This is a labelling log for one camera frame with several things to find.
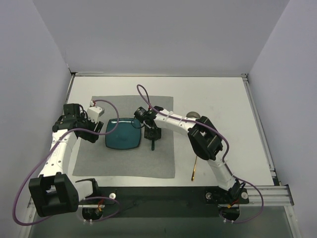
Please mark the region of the teal square plate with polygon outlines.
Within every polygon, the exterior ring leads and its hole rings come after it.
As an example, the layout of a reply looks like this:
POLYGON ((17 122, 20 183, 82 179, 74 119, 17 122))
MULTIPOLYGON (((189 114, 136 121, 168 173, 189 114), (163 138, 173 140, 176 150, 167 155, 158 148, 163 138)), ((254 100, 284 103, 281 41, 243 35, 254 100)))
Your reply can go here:
POLYGON ((135 118, 110 119, 106 132, 110 132, 117 125, 114 132, 105 136, 107 148, 114 150, 130 150, 138 148, 141 143, 141 123, 135 118))

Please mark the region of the grey cloth placemat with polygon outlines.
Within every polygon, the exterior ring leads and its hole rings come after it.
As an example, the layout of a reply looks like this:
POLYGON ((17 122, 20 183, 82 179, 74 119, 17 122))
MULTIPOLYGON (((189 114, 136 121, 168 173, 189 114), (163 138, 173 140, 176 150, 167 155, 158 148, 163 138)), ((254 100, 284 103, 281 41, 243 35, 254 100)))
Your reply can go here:
MULTIPOLYGON (((139 108, 148 108, 140 96, 93 96, 97 105, 105 113, 101 117, 104 123, 102 132, 106 132, 110 119, 133 118, 139 108)), ((155 141, 155 150, 151 150, 151 141, 144 138, 141 128, 141 143, 138 148, 114 150, 106 147, 105 136, 95 143, 81 140, 75 162, 73 176, 132 176, 159 179, 171 179, 175 176, 173 132, 162 130, 161 139, 155 141)))

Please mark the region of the gold fork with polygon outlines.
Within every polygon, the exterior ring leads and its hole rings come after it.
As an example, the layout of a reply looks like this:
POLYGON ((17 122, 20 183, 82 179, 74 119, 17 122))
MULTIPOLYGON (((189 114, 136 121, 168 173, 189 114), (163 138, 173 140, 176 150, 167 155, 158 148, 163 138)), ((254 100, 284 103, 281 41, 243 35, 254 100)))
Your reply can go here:
POLYGON ((193 166, 193 171, 192 171, 192 175, 191 175, 191 181, 194 181, 194 179, 195 179, 197 160, 198 160, 198 156, 195 157, 195 163, 194 163, 194 166, 193 166))

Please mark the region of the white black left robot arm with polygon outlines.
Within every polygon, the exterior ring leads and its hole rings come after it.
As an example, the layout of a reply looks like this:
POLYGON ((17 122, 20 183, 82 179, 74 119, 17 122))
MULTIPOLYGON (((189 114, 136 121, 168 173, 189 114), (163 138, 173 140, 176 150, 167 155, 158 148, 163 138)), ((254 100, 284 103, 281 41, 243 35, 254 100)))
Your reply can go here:
POLYGON ((72 182, 66 174, 78 139, 95 143, 103 122, 104 109, 91 103, 65 104, 63 114, 52 127, 51 152, 37 178, 29 181, 29 191, 40 217, 75 212, 82 200, 97 203, 101 192, 94 178, 72 182))

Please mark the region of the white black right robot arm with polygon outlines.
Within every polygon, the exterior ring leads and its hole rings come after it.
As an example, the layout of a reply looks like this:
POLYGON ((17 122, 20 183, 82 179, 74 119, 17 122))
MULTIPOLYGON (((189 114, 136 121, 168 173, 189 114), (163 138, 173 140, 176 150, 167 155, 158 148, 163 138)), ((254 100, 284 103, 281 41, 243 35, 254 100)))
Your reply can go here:
POLYGON ((220 198, 225 202, 237 200, 240 182, 234 177, 224 159, 217 154, 223 150, 223 137, 207 117, 191 119, 155 106, 151 109, 139 107, 134 117, 145 126, 145 137, 160 138, 162 129, 168 129, 188 137, 197 157, 207 161, 220 189, 220 198))

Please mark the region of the metal cup cork base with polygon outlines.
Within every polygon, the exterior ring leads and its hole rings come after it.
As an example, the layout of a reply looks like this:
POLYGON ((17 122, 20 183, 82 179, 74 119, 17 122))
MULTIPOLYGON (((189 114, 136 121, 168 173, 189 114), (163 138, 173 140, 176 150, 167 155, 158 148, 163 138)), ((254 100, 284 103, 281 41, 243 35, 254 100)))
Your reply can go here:
POLYGON ((188 112, 186 114, 186 117, 190 118, 190 119, 200 119, 201 118, 200 114, 197 112, 194 112, 194 111, 188 112))

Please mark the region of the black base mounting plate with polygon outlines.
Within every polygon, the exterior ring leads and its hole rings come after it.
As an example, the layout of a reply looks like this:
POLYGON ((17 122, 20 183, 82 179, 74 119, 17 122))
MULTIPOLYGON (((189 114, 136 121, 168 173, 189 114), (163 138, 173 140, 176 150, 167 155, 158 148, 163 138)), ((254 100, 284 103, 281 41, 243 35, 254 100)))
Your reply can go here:
POLYGON ((244 186, 233 192, 211 186, 101 187, 96 195, 81 201, 85 219, 116 218, 210 218, 223 211, 239 215, 249 203, 244 186))

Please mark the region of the aluminium table edge rail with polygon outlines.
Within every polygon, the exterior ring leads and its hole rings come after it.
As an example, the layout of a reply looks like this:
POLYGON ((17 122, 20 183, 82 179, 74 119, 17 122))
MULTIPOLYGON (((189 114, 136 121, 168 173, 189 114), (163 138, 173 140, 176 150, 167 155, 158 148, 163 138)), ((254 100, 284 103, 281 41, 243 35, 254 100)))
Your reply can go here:
POLYGON ((65 104, 69 101, 69 97, 72 92, 74 84, 84 83, 85 85, 93 84, 94 79, 99 77, 106 77, 107 75, 104 72, 72 72, 70 82, 68 84, 65 104))

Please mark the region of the aluminium right side rail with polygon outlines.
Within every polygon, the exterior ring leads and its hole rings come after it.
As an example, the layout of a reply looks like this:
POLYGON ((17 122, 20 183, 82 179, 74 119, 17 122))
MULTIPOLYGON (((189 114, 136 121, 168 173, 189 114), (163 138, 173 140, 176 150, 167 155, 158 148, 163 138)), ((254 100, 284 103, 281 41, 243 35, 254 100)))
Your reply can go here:
POLYGON ((246 93, 247 93, 247 96, 248 96, 248 100, 249 100, 249 103, 250 103, 250 106, 251 106, 251 109, 252 109, 252 112, 253 112, 253 115, 254 115, 254 118, 255 118, 256 126, 257 126, 257 129, 258 129, 259 135, 260 135, 261 143, 262 143, 262 146, 263 146, 263 149, 264 149, 264 153, 265 153, 265 156, 266 156, 266 159, 267 159, 267 163, 268 163, 268 166, 269 166, 269 169, 270 169, 270 173, 271 173, 271 177, 273 179, 273 183, 274 183, 275 186, 278 186, 278 185, 280 185, 280 181, 279 181, 278 175, 276 173, 274 162, 273 162, 273 159, 272 159, 272 156, 271 156, 271 153, 270 153, 270 149, 269 149, 269 146, 268 146, 268 143, 267 143, 267 139, 266 139, 266 136, 265 136, 265 133, 264 133, 263 125, 262 125, 262 122, 261 122, 261 119, 260 119, 256 104, 255 104, 255 101, 254 101, 254 98, 253 98, 253 95, 252 95, 252 92, 251 92, 251 88, 250 88, 250 84, 249 84, 249 80, 248 80, 248 75, 243 73, 243 74, 241 74, 241 77, 242 77, 242 80, 243 80, 243 83, 244 83, 244 86, 245 86, 245 90, 246 90, 246 93))

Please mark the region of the aluminium front frame rail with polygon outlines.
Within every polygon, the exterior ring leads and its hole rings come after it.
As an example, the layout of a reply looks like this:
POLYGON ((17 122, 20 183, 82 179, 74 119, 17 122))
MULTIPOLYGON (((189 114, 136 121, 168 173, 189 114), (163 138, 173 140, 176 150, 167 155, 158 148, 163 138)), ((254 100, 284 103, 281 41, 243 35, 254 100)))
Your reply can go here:
POLYGON ((252 187, 250 185, 244 186, 249 196, 248 206, 287 206, 293 205, 291 192, 287 186, 259 186, 252 187))

